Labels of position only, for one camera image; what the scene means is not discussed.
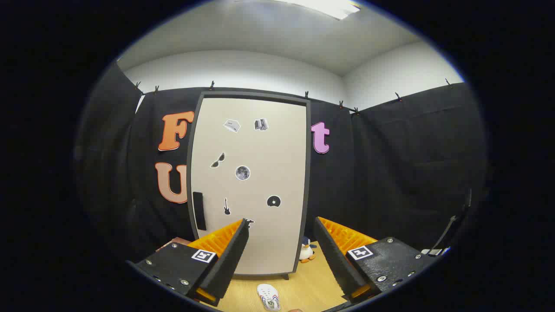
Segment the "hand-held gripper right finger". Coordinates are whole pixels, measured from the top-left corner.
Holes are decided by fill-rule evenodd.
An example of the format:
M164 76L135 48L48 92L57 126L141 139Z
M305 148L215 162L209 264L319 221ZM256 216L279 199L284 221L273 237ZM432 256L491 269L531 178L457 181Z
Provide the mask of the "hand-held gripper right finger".
M353 304L400 288L436 261L397 238L377 240L323 217L315 217L313 229L337 284Z

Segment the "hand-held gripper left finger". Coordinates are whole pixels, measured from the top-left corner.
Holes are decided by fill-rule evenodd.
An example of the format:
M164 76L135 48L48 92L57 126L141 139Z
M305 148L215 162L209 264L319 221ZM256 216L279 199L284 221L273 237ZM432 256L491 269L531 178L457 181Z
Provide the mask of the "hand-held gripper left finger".
M218 306L247 245L248 222L242 218L188 244L170 241L140 261L133 271L196 306Z

